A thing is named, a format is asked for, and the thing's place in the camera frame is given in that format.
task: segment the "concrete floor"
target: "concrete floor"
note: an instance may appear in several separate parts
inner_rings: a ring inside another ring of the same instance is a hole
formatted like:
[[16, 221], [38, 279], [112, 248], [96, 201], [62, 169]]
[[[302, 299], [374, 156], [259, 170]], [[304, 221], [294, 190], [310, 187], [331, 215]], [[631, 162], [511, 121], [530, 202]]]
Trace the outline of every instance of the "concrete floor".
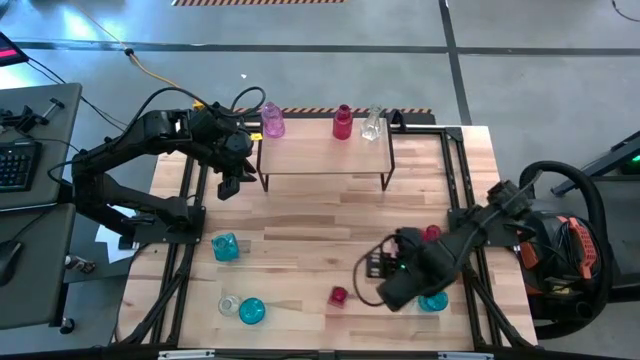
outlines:
[[[444, 47], [438, 0], [349, 0], [341, 5], [182, 7], [169, 0], [84, 1], [86, 10], [123, 41], [243, 45], [372, 45]], [[640, 3], [618, 0], [640, 17]], [[640, 48], [640, 24], [618, 16], [606, 0], [449, 0], [458, 46]], [[15, 41], [110, 40], [65, 1], [13, 1], [0, 29]], [[164, 84], [130, 65], [121, 52], [25, 51], [117, 118], [127, 119]], [[261, 85], [282, 106], [431, 107], [438, 124], [461, 123], [449, 56], [440, 54], [296, 52], [137, 52], [146, 66], [200, 96], [229, 103]], [[460, 56], [473, 124], [488, 125], [501, 177], [517, 179], [527, 164], [560, 160], [581, 166], [638, 130], [637, 57]], [[0, 88], [48, 84], [26, 65], [0, 68]], [[159, 108], [188, 107], [166, 95]], [[117, 131], [81, 106], [73, 143], [92, 147]], [[114, 170], [122, 184], [148, 189], [155, 159]], [[547, 175], [538, 193], [557, 183]], [[632, 226], [637, 186], [601, 186], [616, 257], [640, 271]], [[575, 194], [563, 205], [580, 211]], [[95, 236], [86, 220], [74, 242]], [[67, 313], [78, 321], [68, 336], [30, 327], [0, 332], [0, 353], [88, 347], [107, 343], [123, 278], [75, 284]], [[543, 346], [570, 352], [638, 358], [640, 307], [612, 305], [587, 329]]]

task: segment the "wood grain surface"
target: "wood grain surface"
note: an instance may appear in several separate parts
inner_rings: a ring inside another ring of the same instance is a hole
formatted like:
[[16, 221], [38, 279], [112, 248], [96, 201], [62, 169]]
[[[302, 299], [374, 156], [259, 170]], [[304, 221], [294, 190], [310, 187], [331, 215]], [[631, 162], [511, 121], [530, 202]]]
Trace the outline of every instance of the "wood grain surface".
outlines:
[[[476, 201], [485, 204], [486, 191], [499, 181], [489, 131], [464, 127], [463, 132]], [[379, 175], [283, 175], [271, 179], [269, 193], [259, 182], [242, 184], [238, 195], [222, 202], [216, 198], [220, 178], [210, 174], [205, 235], [194, 258], [180, 347], [471, 350], [461, 279], [447, 288], [450, 303], [439, 313], [424, 313], [415, 301], [392, 313], [368, 307], [352, 295], [355, 261], [385, 235], [401, 226], [437, 224], [446, 230], [450, 204], [439, 139], [394, 135], [393, 141], [396, 171], [386, 193], [380, 190]], [[177, 195], [184, 162], [180, 154], [160, 156], [151, 192]], [[460, 184], [457, 161], [454, 165]], [[239, 240], [241, 257], [218, 263], [210, 240], [227, 232]], [[133, 263], [120, 310], [121, 335], [128, 335], [155, 301], [166, 252], [166, 245], [152, 245]], [[517, 260], [504, 249], [487, 249], [487, 259], [497, 303], [521, 334], [536, 343]], [[363, 273], [364, 268], [358, 276], [363, 295], [378, 301], [378, 282]], [[327, 304], [336, 285], [350, 293], [344, 309]], [[249, 326], [238, 317], [222, 316], [217, 305], [227, 294], [262, 299], [265, 319]], [[486, 311], [477, 301], [489, 342]]]
[[360, 136], [365, 119], [353, 119], [351, 137], [333, 136], [333, 119], [284, 119], [285, 134], [265, 136], [260, 171], [264, 174], [356, 174], [391, 171], [387, 123], [369, 141]]

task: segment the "pink glass bottle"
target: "pink glass bottle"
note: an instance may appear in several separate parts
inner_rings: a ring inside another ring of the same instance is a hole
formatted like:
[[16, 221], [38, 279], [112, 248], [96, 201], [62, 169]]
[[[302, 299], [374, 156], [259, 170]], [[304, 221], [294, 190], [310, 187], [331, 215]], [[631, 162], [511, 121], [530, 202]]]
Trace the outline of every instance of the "pink glass bottle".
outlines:
[[351, 136], [353, 127], [353, 115], [349, 105], [340, 105], [338, 111], [333, 116], [333, 136], [336, 139], [346, 140]]
[[269, 137], [278, 138], [284, 135], [284, 118], [282, 111], [274, 103], [268, 102], [262, 108], [262, 124]]

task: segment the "keyboard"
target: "keyboard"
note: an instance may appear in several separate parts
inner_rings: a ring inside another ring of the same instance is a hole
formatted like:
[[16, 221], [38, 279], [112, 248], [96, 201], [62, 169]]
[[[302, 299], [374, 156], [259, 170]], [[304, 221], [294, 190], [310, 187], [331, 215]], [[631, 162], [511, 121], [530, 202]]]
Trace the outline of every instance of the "keyboard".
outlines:
[[37, 170], [42, 143], [0, 143], [0, 193], [29, 191]]

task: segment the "orange component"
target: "orange component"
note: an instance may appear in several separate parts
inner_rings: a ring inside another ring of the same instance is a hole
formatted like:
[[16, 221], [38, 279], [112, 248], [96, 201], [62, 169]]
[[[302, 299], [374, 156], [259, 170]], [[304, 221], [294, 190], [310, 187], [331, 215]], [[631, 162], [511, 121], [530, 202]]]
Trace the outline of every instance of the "orange component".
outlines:
[[569, 230], [578, 238], [580, 247], [582, 247], [582, 262], [580, 263], [580, 272], [585, 279], [591, 279], [591, 267], [595, 264], [598, 255], [593, 245], [593, 239], [589, 230], [580, 225], [576, 218], [569, 218]]
[[520, 252], [522, 253], [522, 263], [527, 270], [536, 266], [540, 261], [533, 245], [528, 242], [520, 243]]

